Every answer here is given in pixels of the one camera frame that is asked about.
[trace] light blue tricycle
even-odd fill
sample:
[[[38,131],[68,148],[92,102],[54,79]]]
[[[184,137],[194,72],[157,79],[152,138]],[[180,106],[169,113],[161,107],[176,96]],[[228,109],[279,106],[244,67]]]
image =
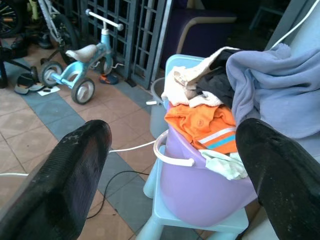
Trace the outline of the light blue tricycle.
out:
[[[95,92],[95,83],[86,74],[89,69],[101,68],[101,73],[108,75],[113,66],[112,49],[110,46],[110,33],[107,24],[110,24],[121,31],[124,26],[115,23],[102,16],[93,13],[90,9],[85,11],[88,16],[93,16],[103,21],[101,30],[101,42],[97,45],[91,44],[79,50],[68,50],[66,55],[76,61],[68,65],[63,71],[63,67],[56,61],[48,61],[41,66],[39,80],[47,87],[56,84],[65,84],[71,89],[71,97],[77,104],[86,104],[90,101]]]

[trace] white cloth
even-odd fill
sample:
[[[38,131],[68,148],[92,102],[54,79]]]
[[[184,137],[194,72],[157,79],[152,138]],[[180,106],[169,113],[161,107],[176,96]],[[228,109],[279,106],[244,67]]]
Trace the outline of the white cloth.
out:
[[[201,95],[195,96],[194,98],[189,100],[189,107],[195,108],[196,106],[199,106],[201,104],[215,107],[224,103],[220,101],[220,99],[217,98],[213,93],[209,91],[202,91]]]
[[[195,91],[197,82],[203,75],[211,71],[210,65],[223,50],[227,49],[238,50],[238,48],[225,46],[217,50],[211,56],[202,60],[194,67],[186,68],[185,66],[174,66],[165,78],[164,91],[161,95],[162,99],[168,99],[173,106],[177,106],[179,104],[189,105],[190,100],[197,96]],[[218,102],[212,102],[208,104],[209,101],[206,101],[205,99],[203,99],[203,102],[204,103],[200,104],[206,104],[212,107],[221,104],[220,101],[220,104],[218,104]]]
[[[228,180],[239,180],[248,176],[237,152],[230,153],[230,156],[207,149],[200,149],[199,152],[206,160],[207,169],[225,176]]]

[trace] tricycle wheel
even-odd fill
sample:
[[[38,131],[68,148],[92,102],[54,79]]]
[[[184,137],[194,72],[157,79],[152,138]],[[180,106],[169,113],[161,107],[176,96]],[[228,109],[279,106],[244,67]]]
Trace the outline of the tricycle wheel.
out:
[[[72,100],[84,105],[90,101],[95,93],[95,83],[90,78],[79,79],[71,90]]]
[[[52,79],[50,75],[52,73],[61,74],[63,68],[60,63],[57,61],[47,61],[41,66],[41,70],[39,73],[40,83],[47,87],[53,87],[57,85],[56,80]]]

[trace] white bucket handle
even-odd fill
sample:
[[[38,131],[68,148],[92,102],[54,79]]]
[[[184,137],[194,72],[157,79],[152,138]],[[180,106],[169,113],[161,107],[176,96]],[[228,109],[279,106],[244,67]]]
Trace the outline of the white bucket handle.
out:
[[[160,145],[164,142],[164,140],[168,136],[168,132],[169,130],[165,131],[155,140],[155,143],[153,145],[153,152],[156,155],[156,157],[167,164],[184,166],[184,167],[192,167],[195,164],[195,160],[193,160],[192,158],[189,158],[189,159],[172,158],[172,157],[163,155],[159,151]]]

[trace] laundry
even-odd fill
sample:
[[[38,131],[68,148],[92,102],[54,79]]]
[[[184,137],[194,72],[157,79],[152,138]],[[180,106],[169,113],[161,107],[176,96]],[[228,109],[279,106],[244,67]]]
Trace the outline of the laundry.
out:
[[[228,59],[226,72],[237,126],[261,119],[320,156],[320,49],[292,56],[281,43],[264,52],[241,51]]]
[[[219,64],[224,64],[224,66],[226,65],[225,55],[222,55],[223,59],[219,60],[220,55],[224,51],[238,51],[238,49],[226,46],[205,58],[195,67],[173,67],[166,77],[164,91],[161,95],[162,99],[168,99],[173,106],[177,106],[179,104],[189,105],[190,100],[199,95],[196,92],[196,88],[197,82],[200,78],[211,72],[213,68],[217,68]]]
[[[215,107],[215,106],[219,106],[224,103],[222,101],[220,101],[220,99],[217,98],[215,95],[213,95],[211,92],[202,91],[200,95],[195,96],[194,98],[190,99],[189,107],[195,108],[201,104],[205,104],[210,107]]]
[[[239,180],[248,176],[245,166],[237,152],[232,152],[227,156],[217,151],[207,149],[200,149],[199,151],[205,158],[205,167],[221,174],[228,180]]]
[[[237,152],[235,119],[224,105],[211,107],[202,104],[191,108],[180,104],[171,107],[164,119],[196,149],[222,154]]]
[[[200,78],[196,85],[196,92],[201,94],[205,91],[212,93],[228,108],[232,108],[235,91],[229,83],[225,68],[219,67]]]

